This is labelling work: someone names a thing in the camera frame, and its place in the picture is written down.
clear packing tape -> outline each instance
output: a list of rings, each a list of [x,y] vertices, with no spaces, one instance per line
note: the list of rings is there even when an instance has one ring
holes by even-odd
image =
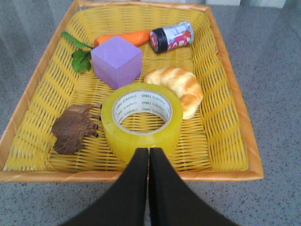
[[[125,118],[135,113],[151,113],[165,123],[149,132],[132,131],[124,126]],[[168,89],[135,83],[114,91],[102,107],[101,118],[110,149],[129,162],[138,147],[161,147],[168,156],[177,146],[182,125],[182,105]]]

purple cube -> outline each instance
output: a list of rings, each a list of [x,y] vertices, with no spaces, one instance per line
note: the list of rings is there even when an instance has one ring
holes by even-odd
[[[142,50],[114,36],[91,51],[95,75],[118,89],[132,83],[142,73]]]

braided bread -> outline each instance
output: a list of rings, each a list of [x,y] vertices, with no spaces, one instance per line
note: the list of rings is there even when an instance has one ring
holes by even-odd
[[[144,82],[166,87],[180,99],[183,119],[194,116],[203,99],[203,91],[196,76],[183,68],[166,67],[149,72]]]

wicker basket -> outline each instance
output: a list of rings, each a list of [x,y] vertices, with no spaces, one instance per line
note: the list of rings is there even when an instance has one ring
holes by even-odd
[[[233,72],[228,52],[211,9],[192,4],[138,1],[82,1],[71,5],[42,56],[0,141],[2,182],[115,181],[126,167],[108,148],[102,127],[99,138],[84,137],[86,148],[74,155],[53,150],[54,120],[72,104],[102,103],[113,92],[93,69],[75,73],[71,67],[74,45],[62,31],[93,44],[107,33],[155,29],[190,21],[195,40],[190,47],[155,54],[143,50],[144,75],[164,66],[193,71],[204,99],[194,118],[184,120],[175,153],[169,160],[186,181],[243,181],[263,177],[252,125]],[[148,124],[153,115],[131,120]]]

speckled floor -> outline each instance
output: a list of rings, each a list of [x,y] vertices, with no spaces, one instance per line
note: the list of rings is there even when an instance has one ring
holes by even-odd
[[[0,134],[71,2],[0,2]],[[300,226],[301,9],[212,6],[212,10],[244,94],[265,178],[188,185],[240,225]],[[110,186],[0,184],[0,225],[56,226]],[[150,225],[148,208],[145,222]]]

